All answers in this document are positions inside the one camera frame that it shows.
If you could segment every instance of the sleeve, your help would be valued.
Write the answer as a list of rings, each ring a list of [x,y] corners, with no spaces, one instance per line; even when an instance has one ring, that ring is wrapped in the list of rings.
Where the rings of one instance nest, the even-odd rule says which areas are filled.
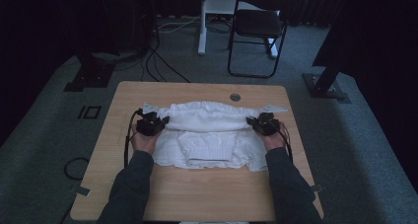
[[[150,195],[152,156],[135,151],[129,165],[120,171],[110,190],[107,205],[97,223],[142,223]]]
[[[285,148],[265,155],[277,223],[323,223],[314,207],[314,193],[290,161]]]

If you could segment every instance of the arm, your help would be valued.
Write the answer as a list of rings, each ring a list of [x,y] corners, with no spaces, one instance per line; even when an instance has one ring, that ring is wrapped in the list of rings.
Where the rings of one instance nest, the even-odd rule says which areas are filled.
[[[120,171],[110,190],[107,205],[97,223],[142,223],[150,195],[150,177],[154,160],[156,136],[136,133],[132,137],[134,153],[129,165]]]
[[[290,161],[284,138],[279,133],[265,137],[260,135],[260,137],[267,150],[265,159],[277,222],[322,223],[313,205],[314,193]]]

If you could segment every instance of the hand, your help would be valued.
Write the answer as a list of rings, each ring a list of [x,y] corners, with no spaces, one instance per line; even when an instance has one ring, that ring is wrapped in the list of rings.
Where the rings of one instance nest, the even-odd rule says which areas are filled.
[[[285,128],[283,126],[280,126],[280,132],[286,137]],[[260,133],[257,133],[257,135],[264,142],[264,147],[265,147],[265,150],[267,150],[267,152],[270,151],[273,148],[285,147],[286,146],[285,139],[278,132],[276,132],[276,133],[274,133],[270,136],[264,136]]]
[[[135,134],[131,139],[133,150],[144,151],[152,156],[156,150],[157,139],[161,132],[154,136],[145,136],[136,130],[136,124],[132,124],[132,132]]]

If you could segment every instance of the person's left hand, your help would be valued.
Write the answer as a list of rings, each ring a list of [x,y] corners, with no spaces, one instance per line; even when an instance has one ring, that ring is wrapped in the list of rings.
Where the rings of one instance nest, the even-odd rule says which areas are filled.
[[[154,136],[145,136],[136,130],[136,124],[132,124],[132,132],[135,134],[131,139],[132,149],[147,152],[152,156],[156,150],[157,139],[161,132]]]

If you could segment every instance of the gray carpet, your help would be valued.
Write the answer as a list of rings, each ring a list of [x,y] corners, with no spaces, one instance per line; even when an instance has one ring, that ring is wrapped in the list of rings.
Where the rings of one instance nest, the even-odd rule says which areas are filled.
[[[310,97],[302,74],[323,70],[311,65],[327,31],[290,28],[278,72],[270,79],[230,76],[225,34],[208,32],[206,54],[197,55],[199,29],[194,26],[160,34],[157,51],[193,83],[282,85],[287,89],[313,178],[324,187],[319,197],[325,223],[417,223],[417,193],[355,81],[342,74],[337,77],[351,104]],[[234,65],[241,70],[263,72],[273,65],[263,47],[235,47],[235,59]],[[255,66],[249,66],[251,60]],[[151,58],[150,70],[157,75],[153,62]],[[167,81],[183,82],[159,59],[157,66]],[[141,76],[140,62],[123,63],[116,65],[107,88],[64,93],[79,67],[73,57],[56,70],[2,146],[0,223],[90,223],[74,221],[66,214],[80,182],[68,179],[64,166],[74,158],[92,155],[119,82],[154,80],[147,72]],[[98,106],[102,107],[98,118],[79,118],[82,107]],[[70,168],[73,175],[83,176],[86,164],[79,161]]]

